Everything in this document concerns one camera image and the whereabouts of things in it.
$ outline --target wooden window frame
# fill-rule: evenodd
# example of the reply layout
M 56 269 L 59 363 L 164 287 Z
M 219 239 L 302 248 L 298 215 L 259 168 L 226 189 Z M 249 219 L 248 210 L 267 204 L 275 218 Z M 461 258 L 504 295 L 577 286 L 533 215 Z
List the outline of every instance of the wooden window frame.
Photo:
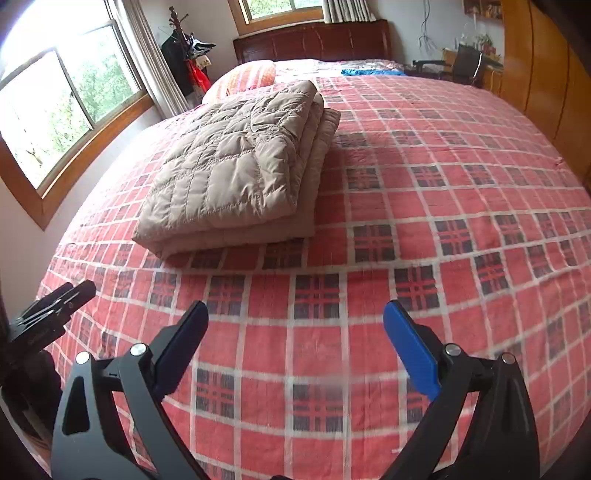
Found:
M 232 16 L 234 17 L 234 23 L 240 36 L 269 28 L 317 21 L 324 18 L 322 7 L 296 8 L 293 0 L 290 0 L 290 3 L 292 10 L 289 12 L 281 12 L 252 19 L 246 0 L 228 0 Z
M 72 80 L 65 69 L 56 47 L 50 47 L 31 59 L 25 62 L 20 67 L 16 68 L 6 78 L 2 80 L 2 84 L 7 84 L 16 78 L 30 65 L 37 60 L 43 58 L 49 52 L 54 51 L 58 57 L 61 68 L 64 71 L 66 80 L 68 81 L 72 93 L 74 94 L 80 108 L 82 109 L 86 119 L 89 121 L 91 129 L 82 135 L 74 145 L 58 160 L 53 169 L 49 172 L 47 177 L 41 182 L 38 188 L 35 188 L 29 181 L 21 167 L 18 165 L 16 159 L 12 155 L 6 142 L 2 138 L 0 132 L 0 178 L 7 186 L 22 208 L 34 220 L 34 222 L 45 230 L 49 222 L 57 212 L 57 209 L 66 198 L 72 187 L 76 184 L 78 179 L 86 171 L 86 169 L 94 162 L 94 160 L 101 154 L 101 152 L 134 120 L 139 118 L 144 112 L 154 105 L 154 101 L 148 95 L 145 86 L 135 65 L 132 57 L 127 50 L 126 45 L 122 41 L 119 25 L 113 19 L 111 10 L 105 3 L 108 10 L 110 20 L 103 25 L 100 25 L 88 32 L 99 30 L 101 28 L 111 27 L 115 35 L 115 39 L 119 44 L 121 53 L 127 62 L 130 72 L 133 75 L 139 91 L 134 93 L 126 101 L 120 104 L 115 110 L 109 112 L 99 122 L 95 122 L 90 118 L 86 107 L 84 106 L 79 94 L 72 83 Z
M 126 127 L 136 120 L 142 113 L 154 105 L 150 95 L 138 92 L 129 99 L 127 105 L 111 121 L 96 131 L 90 131 L 84 135 L 74 147 L 83 142 L 81 148 L 71 148 L 72 152 L 68 162 L 55 176 L 48 189 L 40 193 L 25 176 L 18 165 L 12 152 L 0 136 L 0 177 L 8 187 L 22 208 L 29 214 L 35 223 L 45 230 L 51 218 L 64 201 L 74 184 L 80 179 L 86 169 L 98 157 L 101 152 L 119 135 Z

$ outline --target folded quilt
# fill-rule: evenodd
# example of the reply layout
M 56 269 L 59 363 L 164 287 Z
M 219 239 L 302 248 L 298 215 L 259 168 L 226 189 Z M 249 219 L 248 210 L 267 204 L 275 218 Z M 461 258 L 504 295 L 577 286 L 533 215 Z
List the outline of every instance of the folded quilt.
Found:
M 167 153 L 134 240 L 150 248 L 293 215 L 323 108 L 309 81 L 201 107 Z
M 315 132 L 310 158 L 302 177 L 295 214 L 259 225 L 176 235 L 162 242 L 150 242 L 147 248 L 160 258 L 167 258 L 179 252 L 243 244 L 266 244 L 313 236 L 315 233 L 314 207 L 320 186 L 320 175 L 324 157 L 339 126 L 340 112 L 326 108 L 320 111 L 319 116 L 321 116 L 320 123 Z

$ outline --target metal screw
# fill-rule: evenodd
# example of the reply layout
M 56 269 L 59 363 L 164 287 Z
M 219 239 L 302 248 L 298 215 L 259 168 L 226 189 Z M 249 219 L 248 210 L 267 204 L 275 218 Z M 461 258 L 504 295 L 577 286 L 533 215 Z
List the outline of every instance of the metal screw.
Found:
M 148 347 L 146 346 L 145 343 L 136 343 L 134 346 L 132 346 L 129 351 L 131 352 L 131 355 L 133 356 L 140 356 L 143 355 L 144 353 L 146 353 L 146 350 L 148 349 Z
M 515 355 L 513 355 L 512 353 L 503 353 L 503 355 L 501 356 L 501 358 L 503 359 L 503 361 L 507 364 L 507 365 L 513 365 L 515 363 Z
M 88 360 L 90 360 L 90 353 L 88 353 L 88 352 L 80 352 L 78 355 L 76 355 L 76 363 L 77 364 L 83 365 Z
M 455 343 L 448 343 L 445 346 L 445 353 L 449 356 L 459 356 L 462 353 L 462 349 Z

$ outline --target wooden wardrobe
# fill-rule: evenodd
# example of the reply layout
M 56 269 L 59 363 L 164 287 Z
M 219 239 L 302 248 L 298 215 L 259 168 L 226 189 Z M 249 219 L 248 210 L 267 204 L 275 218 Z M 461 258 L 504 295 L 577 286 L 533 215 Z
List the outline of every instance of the wooden wardrobe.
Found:
M 530 0 L 502 0 L 501 98 L 524 113 L 591 189 L 591 77 L 553 21 Z

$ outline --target black chair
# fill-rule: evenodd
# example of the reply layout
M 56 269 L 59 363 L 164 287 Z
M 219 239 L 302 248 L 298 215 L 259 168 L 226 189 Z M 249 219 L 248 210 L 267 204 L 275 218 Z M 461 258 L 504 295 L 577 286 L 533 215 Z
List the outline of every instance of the black chair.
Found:
M 466 45 L 460 45 L 457 49 L 456 61 L 449 65 L 445 60 L 413 60 L 413 76 L 450 80 L 463 85 L 480 86 L 482 83 L 484 55 L 480 50 Z M 425 72 L 423 66 L 439 65 L 451 67 L 450 72 Z

